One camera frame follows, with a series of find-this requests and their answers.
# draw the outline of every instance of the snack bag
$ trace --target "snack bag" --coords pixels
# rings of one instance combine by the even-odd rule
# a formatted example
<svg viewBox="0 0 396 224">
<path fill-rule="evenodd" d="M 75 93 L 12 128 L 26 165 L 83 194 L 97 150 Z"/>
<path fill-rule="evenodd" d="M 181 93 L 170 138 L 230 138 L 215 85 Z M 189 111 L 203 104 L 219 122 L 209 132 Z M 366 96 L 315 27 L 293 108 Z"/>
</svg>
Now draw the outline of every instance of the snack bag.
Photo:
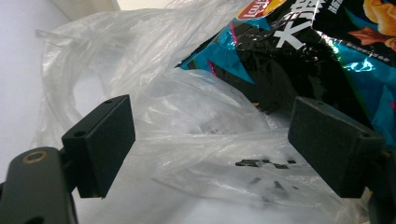
<svg viewBox="0 0 396 224">
<path fill-rule="evenodd" d="M 395 12 L 380 0 L 255 0 L 180 67 L 211 72 L 267 113 L 291 111 L 297 95 L 321 100 L 393 150 Z"/>
</svg>

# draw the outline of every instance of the clear plastic bag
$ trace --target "clear plastic bag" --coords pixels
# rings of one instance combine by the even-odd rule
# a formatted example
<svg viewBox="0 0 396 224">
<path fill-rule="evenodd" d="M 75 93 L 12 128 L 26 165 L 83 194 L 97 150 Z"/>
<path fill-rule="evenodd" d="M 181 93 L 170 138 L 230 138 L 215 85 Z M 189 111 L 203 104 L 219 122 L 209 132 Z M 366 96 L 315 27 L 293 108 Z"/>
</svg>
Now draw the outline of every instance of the clear plastic bag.
<svg viewBox="0 0 396 224">
<path fill-rule="evenodd" d="M 81 223 L 367 219 L 363 201 L 338 198 L 292 148 L 288 119 L 265 116 L 207 72 L 175 68 L 248 2 L 178 0 L 38 32 L 47 43 L 45 97 L 33 147 L 61 147 L 63 133 L 98 103 L 131 96 L 137 140 L 105 200 L 75 197 Z M 236 167 L 241 160 L 271 163 Z"/>
</svg>

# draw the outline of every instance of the crumpled plastic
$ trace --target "crumpled plastic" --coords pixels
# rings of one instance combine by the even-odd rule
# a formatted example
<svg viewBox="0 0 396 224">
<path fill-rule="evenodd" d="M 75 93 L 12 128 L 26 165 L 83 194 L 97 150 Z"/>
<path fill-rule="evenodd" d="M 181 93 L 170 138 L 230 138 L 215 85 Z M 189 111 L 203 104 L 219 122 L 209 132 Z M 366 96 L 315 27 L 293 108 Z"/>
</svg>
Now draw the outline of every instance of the crumpled plastic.
<svg viewBox="0 0 396 224">
<path fill-rule="evenodd" d="M 37 32 L 45 95 L 33 147 L 61 147 L 100 102 L 131 96 L 136 142 L 105 200 L 75 195 L 80 223 L 367 220 L 364 200 L 340 199 L 289 144 L 283 114 L 262 114 L 205 71 L 175 68 L 246 3 L 178 0 Z"/>
</svg>

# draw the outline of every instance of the lay's logo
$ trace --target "lay's logo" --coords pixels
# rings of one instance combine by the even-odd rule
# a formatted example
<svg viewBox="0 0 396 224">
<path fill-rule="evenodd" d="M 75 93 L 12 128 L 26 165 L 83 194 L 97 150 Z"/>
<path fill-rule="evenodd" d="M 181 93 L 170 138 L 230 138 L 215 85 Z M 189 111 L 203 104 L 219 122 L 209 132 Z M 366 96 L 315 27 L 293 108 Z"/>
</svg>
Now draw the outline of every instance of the lay's logo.
<svg viewBox="0 0 396 224">
<path fill-rule="evenodd" d="M 242 9 L 236 18 L 240 21 L 245 21 L 265 17 L 284 2 L 286 2 L 286 0 L 254 0 Z"/>
</svg>

